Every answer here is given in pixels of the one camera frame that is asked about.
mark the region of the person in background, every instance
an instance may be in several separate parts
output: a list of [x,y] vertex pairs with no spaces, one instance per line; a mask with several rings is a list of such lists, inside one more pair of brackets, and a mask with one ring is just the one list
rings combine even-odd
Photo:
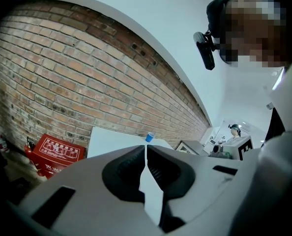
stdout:
[[226,142],[226,137],[223,136],[223,137],[221,138],[221,140],[218,141],[218,144],[221,145],[221,144],[224,144],[225,142]]
[[233,125],[229,125],[229,128],[231,129],[231,134],[233,135],[228,141],[231,142],[234,139],[240,138],[241,137],[241,130],[239,128],[238,124],[233,124]]

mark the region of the red brick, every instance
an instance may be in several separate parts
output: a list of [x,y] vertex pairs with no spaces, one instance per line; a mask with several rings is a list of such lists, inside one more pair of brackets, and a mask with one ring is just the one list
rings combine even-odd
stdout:
[[13,56],[12,57],[12,61],[18,65],[20,65],[21,67],[25,67],[26,66],[26,61],[21,58],[21,57],[18,57],[18,56]]
[[125,103],[131,104],[131,105],[135,105],[136,104],[136,100],[132,99],[131,97],[125,95],[124,93],[121,93],[117,90],[114,90],[112,88],[106,88],[105,93],[115,99],[118,99],[120,101],[123,101]]
[[51,42],[52,40],[46,38],[46,37],[42,37],[40,35],[35,35],[31,38],[31,41],[32,42],[35,42],[39,45],[42,45],[42,46],[46,46],[46,47],[49,47],[51,45]]
[[49,18],[51,21],[59,22],[62,19],[62,16],[57,15],[57,14],[52,14]]
[[101,81],[104,84],[107,84],[113,88],[118,88],[119,82],[117,82],[115,79],[104,75],[103,73],[100,73],[92,68],[85,67],[84,68],[84,73],[98,81]]
[[102,62],[98,62],[96,68],[110,76],[113,76],[115,72],[114,68]]
[[164,76],[168,73],[167,68],[163,67],[160,64],[157,65],[157,70]]
[[80,127],[80,128],[89,130],[89,131],[91,131],[92,128],[93,128],[92,125],[89,125],[89,124],[87,124],[85,122],[82,122],[82,121],[79,121],[79,120],[75,120],[75,119],[68,119],[67,123],[69,123],[69,124],[71,124],[73,126],[76,126],[76,127]]
[[119,81],[121,81],[124,84],[127,84],[128,86],[134,88],[135,90],[142,92],[143,91],[143,87],[138,84],[137,82],[133,81],[132,79],[126,77],[124,74],[116,72],[115,73],[115,78],[118,79]]
[[30,50],[32,47],[32,43],[16,37],[12,37],[12,43],[27,50]]
[[112,104],[111,104],[113,107],[116,107],[116,108],[119,108],[119,109],[122,109],[122,110],[125,110],[126,107],[127,107],[127,104],[122,102],[122,101],[119,101],[119,100],[113,100]]
[[80,145],[80,146],[83,146],[83,147],[87,147],[88,146],[88,142],[83,142],[83,141],[77,140],[77,139],[73,139],[73,143],[77,144],[77,145]]
[[52,59],[60,64],[67,64],[67,57],[64,57],[62,54],[52,51],[50,49],[42,49],[41,55],[45,56],[46,58]]
[[130,119],[133,120],[133,121],[136,121],[136,122],[142,122],[143,117],[132,115]]
[[140,56],[140,55],[136,55],[134,57],[134,61],[136,61],[138,64],[140,64],[142,67],[147,67],[149,62],[147,60],[144,59],[144,57]]
[[82,6],[79,6],[79,5],[74,5],[71,10],[74,10],[74,11],[77,11],[77,12],[80,12],[84,15],[87,15],[87,16],[90,16],[92,18],[97,18],[101,15],[101,13],[97,12],[97,11],[93,11],[89,8],[86,8],[86,7],[82,7]]
[[38,94],[36,94],[36,95],[34,96],[34,100],[35,100],[36,102],[42,104],[42,105],[46,105],[46,103],[47,103],[47,99],[44,98],[44,97],[42,97],[42,96],[40,96],[40,95],[38,95]]
[[150,91],[146,88],[144,89],[143,94],[146,95],[147,97],[149,97],[150,99],[153,99],[155,96],[155,94],[152,91]]
[[85,95],[91,99],[103,102],[105,104],[110,104],[111,103],[111,98],[107,97],[104,94],[101,94],[99,92],[96,92],[94,90],[90,90],[86,87],[82,87],[82,86],[77,86],[76,88],[76,92],[82,95]]
[[127,64],[129,67],[131,67],[134,71],[138,72],[139,74],[143,75],[145,78],[149,79],[151,77],[151,74],[144,68],[142,68],[139,64],[134,62],[129,57],[124,57],[123,62]]
[[144,49],[145,52],[146,52],[150,57],[154,56],[155,53],[156,53],[155,50],[154,50],[153,48],[151,48],[151,46],[148,45],[146,42],[143,43],[143,45],[142,45],[142,49]]
[[56,63],[49,60],[49,59],[44,59],[43,63],[42,63],[43,67],[48,68],[51,71],[54,69],[55,65],[56,65]]
[[97,118],[104,117],[104,113],[99,112],[99,111],[94,110],[94,109],[84,107],[84,106],[76,104],[76,103],[73,103],[71,108],[75,111],[81,112],[81,113],[86,114],[86,115],[90,115],[92,117],[97,117]]
[[84,136],[90,136],[90,131],[88,131],[88,130],[84,130],[84,129],[80,129],[80,128],[77,128],[76,130],[75,130],[75,132],[77,133],[77,134],[80,134],[80,135],[84,135]]
[[20,99],[19,99],[19,100],[20,100],[21,102],[25,103],[26,105],[29,105],[29,103],[30,103],[29,98],[26,97],[26,96],[23,96],[23,95],[20,96]]
[[106,114],[105,120],[109,121],[109,122],[113,122],[113,123],[119,123],[121,118],[119,117],[116,117],[116,116],[112,116],[112,115],[109,115],[109,114]]
[[135,72],[133,69],[129,68],[126,71],[126,75],[131,77],[133,80],[136,80],[137,82],[141,81],[142,77],[140,74],[138,74],[137,72]]
[[134,107],[131,107],[131,106],[129,106],[127,108],[127,111],[130,112],[130,113],[136,114],[138,116],[141,116],[142,113],[143,113],[140,109],[137,109],[137,108],[134,108]]
[[94,123],[95,119],[89,116],[78,114],[78,119],[88,123]]
[[76,39],[55,31],[51,32],[49,37],[70,46],[75,46],[77,42]]
[[61,78],[61,80],[59,81],[59,85],[64,87],[64,88],[68,88],[72,91],[75,90],[76,88],[76,83],[70,80],[67,80],[65,78]]
[[142,121],[143,124],[149,125],[149,126],[153,126],[153,127],[159,127],[160,124],[157,122],[154,122],[152,120],[147,120],[147,119],[143,119]]
[[55,119],[52,119],[52,118],[49,118],[49,117],[46,117],[45,121],[48,124],[51,124],[52,126],[55,126],[55,127],[61,128],[61,129],[65,129],[67,131],[74,132],[76,130],[76,127],[73,127],[71,125],[65,124],[63,122],[60,122],[58,120],[55,120]]
[[138,128],[138,129],[142,128],[142,126],[143,126],[140,123],[136,123],[136,122],[133,122],[131,120],[125,120],[125,119],[122,119],[120,124],[125,125],[125,126],[129,126],[132,128]]
[[108,33],[110,35],[115,35],[116,32],[117,32],[112,27],[110,27],[110,26],[108,26],[106,24],[103,24],[103,23],[99,22],[96,19],[86,20],[86,22],[89,23],[89,24],[91,24],[92,26],[98,28],[98,29],[101,29],[101,30],[105,31],[106,33]]
[[71,99],[73,101],[82,102],[82,98],[78,94],[73,93],[72,91],[69,91],[69,90],[62,88],[60,86],[57,86],[55,84],[50,84],[49,89],[51,91],[59,94],[59,95],[62,95],[68,99]]
[[170,97],[165,93],[163,92],[162,90],[158,90],[157,91],[157,94],[162,97],[163,99],[165,99],[166,101],[168,101],[170,99]]
[[19,70],[19,74],[30,81],[37,82],[38,77],[24,68]]
[[23,85],[24,87],[30,89],[30,87],[31,87],[31,82],[28,81],[28,80],[23,79],[23,80],[22,80],[22,85]]
[[98,29],[96,27],[90,26],[86,32],[88,32],[90,35],[94,35],[95,37],[104,40],[104,36],[106,33],[102,31],[101,29]]
[[158,95],[155,95],[154,100],[167,108],[170,106],[170,103],[168,101],[166,101],[165,99],[161,98]]
[[112,25],[112,27],[117,30],[116,38],[118,40],[120,40],[126,46],[131,46],[133,43],[138,46],[141,46],[143,44],[143,40],[139,36],[137,36],[129,29],[122,30],[123,26],[119,27],[118,24],[119,23],[115,23],[114,25]]
[[77,21],[82,21],[82,22],[83,22],[83,21],[85,20],[85,18],[86,18],[85,15],[80,14],[80,13],[76,13],[76,12],[74,12],[70,17],[73,18],[73,19],[75,19],[75,20],[77,20]]
[[65,68],[61,65],[56,65],[55,72],[84,85],[87,83],[87,80],[88,80],[86,76],[81,75],[77,72],[71,71],[70,69]]
[[148,105],[146,105],[146,104],[144,104],[144,103],[142,103],[142,102],[137,103],[137,104],[136,104],[136,107],[137,107],[137,108],[140,108],[140,109],[142,109],[142,110],[144,110],[144,111],[148,111]]
[[65,46],[63,44],[59,43],[59,42],[53,41],[53,43],[52,43],[50,48],[61,53],[61,52],[63,52]]
[[38,34],[41,31],[41,27],[40,26],[27,25],[25,27],[25,30]]
[[83,64],[79,63],[78,61],[72,60],[72,59],[68,60],[67,66],[76,70],[76,71],[79,71],[79,72],[83,72],[83,69],[84,69]]
[[37,67],[35,73],[55,83],[58,83],[61,79],[59,75],[43,67]]
[[137,99],[137,100],[139,100],[139,101],[141,101],[141,102],[143,102],[143,103],[145,103],[145,104],[151,105],[151,106],[153,106],[153,107],[156,107],[156,105],[157,105],[156,102],[154,102],[153,100],[147,98],[146,96],[142,95],[142,94],[139,93],[139,92],[135,92],[134,95],[133,95],[133,97],[134,97],[135,99]]
[[74,28],[79,29],[79,30],[86,30],[87,29],[87,24],[84,24],[84,23],[79,22],[79,21],[72,19],[72,18],[63,17],[60,20],[60,23],[74,27]]
[[104,43],[100,39],[95,38],[95,37],[89,35],[88,33],[80,31],[80,30],[75,31],[74,36],[77,39],[80,39],[80,40],[82,40],[82,41],[84,41],[92,46],[95,46],[101,50],[103,50],[107,45],[106,43]]
[[66,55],[69,55],[75,59],[78,59],[80,60],[81,62],[84,62],[90,66],[94,66],[96,64],[96,59],[91,57],[90,55],[87,55],[83,52],[80,52],[78,50],[75,50],[73,48],[69,48],[69,47],[66,47],[65,50],[64,50],[64,53]]
[[175,100],[173,100],[172,98],[169,99],[169,101],[172,105],[174,105],[176,108],[180,108],[180,104],[178,104]]
[[72,102],[64,97],[56,96],[56,103],[59,103],[67,108],[69,108],[72,104]]
[[36,55],[36,54],[30,53],[30,52],[25,52],[25,53],[24,53],[24,57],[25,57],[26,59],[29,59],[30,61],[32,61],[32,62],[34,62],[34,63],[39,64],[39,65],[41,65],[42,62],[43,62],[43,58],[42,58],[42,57],[40,57],[39,55]]
[[161,82],[158,80],[155,76],[151,76],[149,79],[153,84],[155,84],[157,87],[160,87]]
[[95,80],[89,80],[87,86],[100,92],[105,92],[106,86]]
[[55,127],[55,126],[52,126],[52,131],[53,131],[53,132],[56,132],[56,133],[58,133],[58,134],[60,134],[60,135],[65,135],[65,134],[66,134],[66,131],[65,131],[65,130],[60,129],[60,128],[57,128],[57,127]]
[[70,26],[63,26],[60,31],[65,33],[66,35],[72,36],[75,32],[75,29]]
[[55,94],[49,92],[49,91],[46,90],[46,89],[43,89],[43,88],[41,88],[41,87],[38,87],[38,86],[36,86],[36,85],[32,85],[32,87],[31,87],[31,91],[34,91],[35,93],[37,93],[37,94],[39,94],[39,95],[41,95],[41,96],[43,96],[43,97],[46,97],[47,99],[50,99],[50,100],[54,100],[55,97],[56,97]]
[[53,118],[68,123],[69,118],[59,113],[53,112]]
[[46,28],[50,28],[50,29],[53,29],[53,30],[60,30],[61,27],[62,27],[62,24],[56,23],[56,22],[53,22],[53,21],[49,21],[49,20],[42,20],[41,23],[40,23],[40,26],[44,26]]
[[133,95],[133,93],[134,93],[133,89],[131,89],[130,87],[128,87],[126,85],[123,85],[123,84],[120,85],[119,90],[121,92],[124,92],[124,93],[128,94],[128,95]]
[[29,91],[29,90],[27,90],[27,89],[24,88],[24,87],[22,87],[22,86],[20,86],[20,85],[17,85],[16,90],[17,90],[18,92],[20,92],[21,94],[23,94],[24,96],[28,97],[29,99],[32,99],[32,100],[34,99],[34,93],[31,92],[31,91]]
[[119,116],[119,117],[122,117],[122,118],[126,118],[126,119],[130,119],[130,117],[131,117],[131,114],[129,114],[127,112],[121,111],[119,109],[116,109],[116,108],[113,108],[113,107],[110,107],[110,106],[104,105],[104,104],[102,104],[100,106],[100,110],[101,111],[104,111],[106,113],[115,115],[115,116]]
[[50,29],[42,28],[39,34],[42,35],[42,36],[45,36],[45,37],[49,37],[50,34],[51,34],[51,30]]
[[130,134],[136,134],[136,128],[131,128],[131,127],[125,127],[124,131],[126,133],[130,133]]
[[108,34],[100,36],[100,38],[102,38],[102,40],[104,40],[105,42],[107,42],[111,46],[115,47],[119,51],[123,52],[124,54],[126,54],[130,58],[133,58],[135,56],[135,51],[133,51],[130,47],[128,47],[125,44],[118,41],[116,38],[113,38],[112,36],[110,36]]
[[108,58],[106,60],[104,60],[104,62],[113,66],[115,69],[119,70],[122,73],[125,73],[126,70],[128,69],[128,67],[125,64],[123,64],[121,61],[119,61],[117,59],[114,59],[111,56],[108,56]]
[[23,30],[19,30],[19,29],[14,29],[13,30],[13,35],[16,37],[23,37],[25,34],[25,32]]
[[41,53],[41,50],[42,50],[42,47],[41,46],[32,45],[31,51],[33,53],[40,54]]
[[108,45],[107,48],[105,49],[105,52],[110,54],[111,56],[115,57],[116,59],[122,60],[124,58],[124,54],[120,51],[118,51],[116,48]]
[[69,17],[73,13],[70,10],[65,10],[65,9],[58,8],[58,7],[52,7],[50,12],[53,12],[53,13],[56,13],[56,14],[61,14],[63,16],[67,16],[67,17]]
[[88,45],[87,43],[83,41],[80,41],[77,44],[76,48],[87,54],[91,54],[92,51],[94,50],[94,48],[91,45]]
[[175,87],[175,88],[179,88],[181,86],[181,82],[175,77],[174,74],[172,73],[167,73],[166,74],[166,78],[171,82],[171,84]]
[[83,99],[83,104],[85,104],[86,106],[95,108],[95,109],[99,109],[99,107],[100,107],[100,103],[99,102],[90,100],[88,98],[84,98]]

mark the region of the brick wall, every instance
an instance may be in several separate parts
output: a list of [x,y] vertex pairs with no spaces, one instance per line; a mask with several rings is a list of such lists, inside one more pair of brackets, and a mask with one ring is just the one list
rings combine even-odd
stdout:
[[43,133],[87,146],[93,126],[152,131],[172,147],[209,124],[140,37],[78,5],[26,0],[0,24],[0,129],[23,148]]

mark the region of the white wall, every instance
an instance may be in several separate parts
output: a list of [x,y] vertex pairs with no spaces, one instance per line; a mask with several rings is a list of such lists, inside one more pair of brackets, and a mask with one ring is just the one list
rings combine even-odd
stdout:
[[209,128],[206,130],[206,132],[205,132],[205,134],[203,135],[203,137],[201,138],[200,143],[201,143],[202,145],[205,146],[205,144],[209,141],[209,139],[210,139],[211,136],[212,136],[213,138],[216,137],[216,135],[217,135],[219,129],[220,129],[220,126],[218,126],[218,127],[209,127]]
[[207,30],[210,0],[65,0],[97,10],[148,42],[190,89],[213,126],[220,124],[226,65],[215,55],[207,71],[193,34]]

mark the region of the desk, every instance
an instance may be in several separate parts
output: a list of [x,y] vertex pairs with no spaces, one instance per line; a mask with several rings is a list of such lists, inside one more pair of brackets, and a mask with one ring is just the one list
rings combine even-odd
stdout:
[[152,139],[150,143],[145,137],[124,134],[104,128],[94,127],[90,135],[87,158],[109,153],[111,151],[136,145],[159,145],[173,149],[163,139]]

